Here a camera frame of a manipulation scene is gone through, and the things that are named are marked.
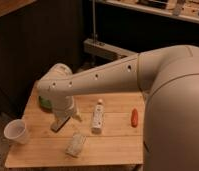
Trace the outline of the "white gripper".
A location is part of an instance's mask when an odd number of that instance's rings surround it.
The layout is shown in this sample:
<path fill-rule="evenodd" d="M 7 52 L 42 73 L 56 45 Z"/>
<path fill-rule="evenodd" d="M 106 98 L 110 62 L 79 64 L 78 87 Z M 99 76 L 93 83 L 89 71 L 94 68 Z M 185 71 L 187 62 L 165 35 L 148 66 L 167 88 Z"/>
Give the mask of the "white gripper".
<path fill-rule="evenodd" d="M 79 110 L 76 111 L 76 104 L 72 96 L 60 97 L 52 102 L 52 110 L 57 118 L 67 118 L 73 115 L 73 118 L 82 122 Z"/>

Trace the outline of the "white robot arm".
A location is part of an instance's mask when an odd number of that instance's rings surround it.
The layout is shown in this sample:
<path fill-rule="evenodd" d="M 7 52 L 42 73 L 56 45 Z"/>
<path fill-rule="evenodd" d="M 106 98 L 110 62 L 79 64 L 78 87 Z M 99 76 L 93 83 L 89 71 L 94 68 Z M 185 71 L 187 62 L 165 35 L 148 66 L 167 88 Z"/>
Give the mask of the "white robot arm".
<path fill-rule="evenodd" d="M 81 73 L 54 65 L 37 84 L 56 115 L 74 95 L 145 92 L 143 171 L 199 171 L 199 47 L 141 52 Z"/>

